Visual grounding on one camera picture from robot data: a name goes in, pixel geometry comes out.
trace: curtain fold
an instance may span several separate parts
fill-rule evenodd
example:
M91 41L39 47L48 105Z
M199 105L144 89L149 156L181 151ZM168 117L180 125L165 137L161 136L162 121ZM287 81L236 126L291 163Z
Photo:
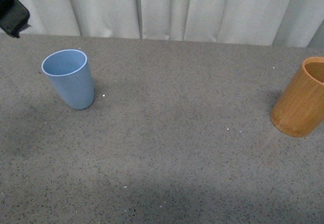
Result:
M20 0L23 33L324 50L324 0Z

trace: table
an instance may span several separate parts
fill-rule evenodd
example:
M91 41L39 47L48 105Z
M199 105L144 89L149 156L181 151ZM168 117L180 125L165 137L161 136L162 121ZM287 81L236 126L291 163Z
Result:
M0 34L1 223L321 223L324 125L269 119L307 48ZM88 55L95 101L41 70Z

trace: blue plastic cup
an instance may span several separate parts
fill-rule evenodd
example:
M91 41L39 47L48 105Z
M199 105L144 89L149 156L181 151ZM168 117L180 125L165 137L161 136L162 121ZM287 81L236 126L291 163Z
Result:
M78 50L63 50L46 57L42 70L61 98L73 109L89 107L95 98L88 58Z

